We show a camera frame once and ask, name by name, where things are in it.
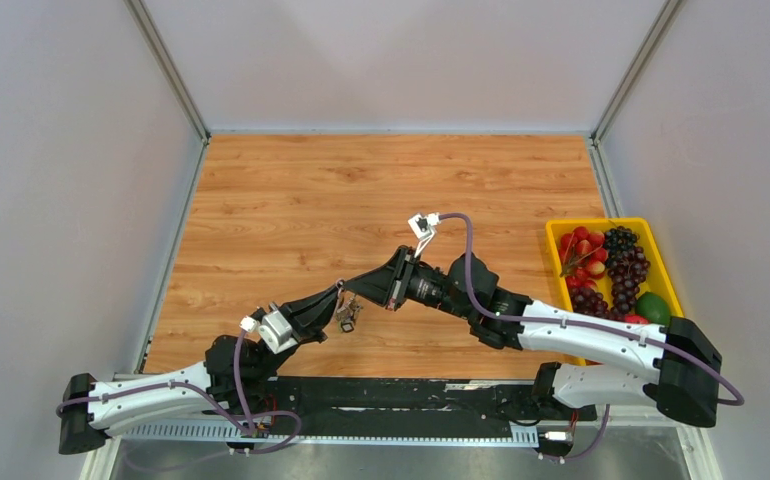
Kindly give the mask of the keyring with key bunch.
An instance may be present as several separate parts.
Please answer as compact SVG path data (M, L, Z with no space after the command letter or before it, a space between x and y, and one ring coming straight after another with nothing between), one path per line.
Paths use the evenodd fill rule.
M344 287L344 282L338 283L338 296L333 320L337 323L341 333L351 333L356 328L362 305L357 300L357 295Z

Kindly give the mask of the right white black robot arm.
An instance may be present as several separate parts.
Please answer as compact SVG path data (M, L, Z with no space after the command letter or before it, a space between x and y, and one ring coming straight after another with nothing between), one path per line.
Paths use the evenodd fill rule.
M604 320L548 305L498 285L484 262L464 253L442 271L399 247L381 267L358 275L347 290L396 311L411 300L468 322L495 349L556 351L588 367L546 367L536 375L532 403L545 417L582 406L653 406L683 424L717 422L722 356L693 321L667 325Z

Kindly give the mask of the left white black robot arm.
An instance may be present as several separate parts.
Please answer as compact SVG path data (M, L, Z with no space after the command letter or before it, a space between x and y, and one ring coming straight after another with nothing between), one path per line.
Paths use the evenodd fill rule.
M204 360L188 367L121 381L72 376L56 408L59 453L90 452L133 427L208 410L243 435L254 434L267 399L263 383L301 346L325 341L344 286L339 280L303 299L257 309L242 319L239 335L217 337Z

